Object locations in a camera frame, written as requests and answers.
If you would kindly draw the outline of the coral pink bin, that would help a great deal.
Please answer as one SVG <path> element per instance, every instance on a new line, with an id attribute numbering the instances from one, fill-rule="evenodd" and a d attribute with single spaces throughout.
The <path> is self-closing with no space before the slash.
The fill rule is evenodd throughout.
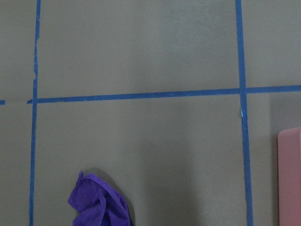
<path id="1" fill-rule="evenodd" d="M 286 129 L 277 138 L 279 224 L 301 224 L 301 129 Z"/>

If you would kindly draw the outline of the purple cloth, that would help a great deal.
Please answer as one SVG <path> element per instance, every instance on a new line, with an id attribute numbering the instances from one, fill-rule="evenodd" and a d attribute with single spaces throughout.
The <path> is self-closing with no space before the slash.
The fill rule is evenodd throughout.
<path id="1" fill-rule="evenodd" d="M 79 173 L 68 203 L 78 212 L 73 226 L 131 225 L 123 196 L 93 173 Z"/>

